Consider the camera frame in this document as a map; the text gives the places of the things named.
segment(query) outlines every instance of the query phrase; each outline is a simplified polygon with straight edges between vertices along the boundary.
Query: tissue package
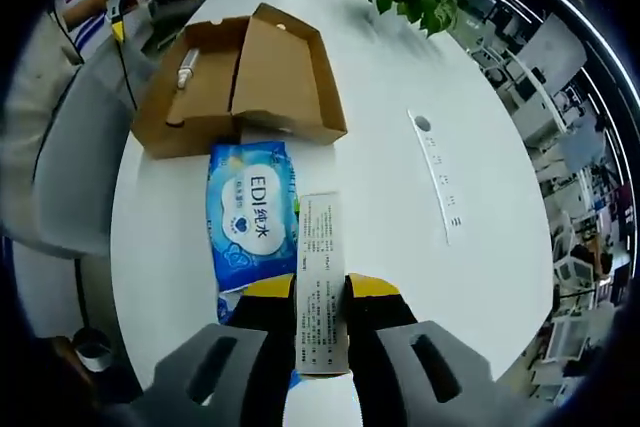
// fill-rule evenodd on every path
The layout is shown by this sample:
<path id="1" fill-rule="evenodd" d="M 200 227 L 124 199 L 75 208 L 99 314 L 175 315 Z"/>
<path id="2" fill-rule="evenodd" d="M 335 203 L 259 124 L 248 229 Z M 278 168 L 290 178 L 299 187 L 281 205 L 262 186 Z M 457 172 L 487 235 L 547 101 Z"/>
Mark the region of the tissue package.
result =
<path id="1" fill-rule="evenodd" d="M 206 210 L 220 293 L 295 272 L 295 201 L 295 175 L 283 142 L 214 146 Z M 226 316 L 231 305 L 224 305 L 224 296 L 221 302 L 219 315 Z"/>

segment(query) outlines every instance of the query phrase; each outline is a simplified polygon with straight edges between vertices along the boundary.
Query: white table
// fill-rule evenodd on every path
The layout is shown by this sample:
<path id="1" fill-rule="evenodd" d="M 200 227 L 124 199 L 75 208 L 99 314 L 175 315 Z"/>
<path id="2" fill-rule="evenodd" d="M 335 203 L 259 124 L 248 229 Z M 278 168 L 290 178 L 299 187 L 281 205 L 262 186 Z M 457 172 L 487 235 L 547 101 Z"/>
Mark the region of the white table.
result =
<path id="1" fill-rule="evenodd" d="M 446 33 L 379 35 L 366 0 L 207 0 L 192 22 L 247 15 L 260 2 L 320 30 L 349 128 L 332 146 L 287 141 L 298 193 L 339 190 L 348 271 L 397 285 L 419 320 L 448 329 L 499 377 L 551 308 L 552 259 L 534 170 L 490 84 Z M 407 109 L 424 113 L 445 144 L 464 217 L 451 245 Z M 113 290 L 143 387 L 160 359 L 216 320 L 207 165 L 207 156 L 154 161 L 133 136 L 125 149 Z M 332 409 L 308 400 L 311 391 Z M 359 423 L 354 399 L 348 376 L 303 382 L 285 423 L 326 425 L 336 412 L 344 425 Z"/>

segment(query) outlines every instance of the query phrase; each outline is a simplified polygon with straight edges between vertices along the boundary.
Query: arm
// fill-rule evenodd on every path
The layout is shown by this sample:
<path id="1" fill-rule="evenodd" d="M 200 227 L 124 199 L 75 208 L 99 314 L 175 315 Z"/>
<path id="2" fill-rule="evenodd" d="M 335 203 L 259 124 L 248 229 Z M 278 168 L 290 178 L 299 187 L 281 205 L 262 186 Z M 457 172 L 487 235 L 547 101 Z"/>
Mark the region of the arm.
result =
<path id="1" fill-rule="evenodd" d="M 72 31 L 80 24 L 95 17 L 107 9 L 107 0 L 81 0 L 73 7 L 67 9 L 62 18 L 64 23 L 67 24 L 67 29 Z"/>

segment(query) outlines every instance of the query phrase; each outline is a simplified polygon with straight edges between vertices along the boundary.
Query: person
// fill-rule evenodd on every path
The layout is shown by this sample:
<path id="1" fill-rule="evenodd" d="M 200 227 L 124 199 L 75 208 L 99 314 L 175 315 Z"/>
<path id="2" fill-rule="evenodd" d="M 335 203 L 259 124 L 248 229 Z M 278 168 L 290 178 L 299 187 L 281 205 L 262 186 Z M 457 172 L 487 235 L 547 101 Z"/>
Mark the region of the person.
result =
<path id="1" fill-rule="evenodd" d="M 569 177 L 598 163 L 604 156 L 605 125 L 602 115 L 578 117 L 553 147 L 534 160 L 538 183 Z"/>
<path id="2" fill-rule="evenodd" d="M 56 109 L 82 57 L 68 37 L 106 11 L 107 0 L 81 0 L 62 15 L 43 13 L 22 50 L 4 102 L 0 132 L 0 222 L 2 234 L 41 251 L 35 225 L 32 182 L 38 155 Z"/>

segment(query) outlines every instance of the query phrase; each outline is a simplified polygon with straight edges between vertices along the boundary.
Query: white shirt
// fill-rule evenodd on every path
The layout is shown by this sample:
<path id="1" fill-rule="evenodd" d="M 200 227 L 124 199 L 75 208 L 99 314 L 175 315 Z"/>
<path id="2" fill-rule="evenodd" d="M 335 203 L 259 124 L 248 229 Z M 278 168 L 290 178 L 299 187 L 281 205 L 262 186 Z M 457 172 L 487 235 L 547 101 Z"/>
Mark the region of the white shirt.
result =
<path id="1" fill-rule="evenodd" d="M 80 59 L 49 14 L 35 25 L 17 64 L 4 102 L 0 132 L 0 221 L 2 233 L 38 247 L 32 183 L 38 153 Z"/>

